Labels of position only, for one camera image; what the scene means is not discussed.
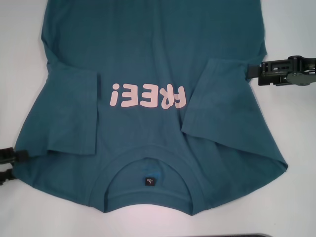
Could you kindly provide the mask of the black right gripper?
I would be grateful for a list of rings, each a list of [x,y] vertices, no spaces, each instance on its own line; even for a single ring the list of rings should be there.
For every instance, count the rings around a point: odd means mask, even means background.
[[[258,78],[259,86],[285,86],[288,82],[306,86],[316,81],[316,59],[290,56],[288,60],[265,61],[260,66],[249,66],[247,78]]]

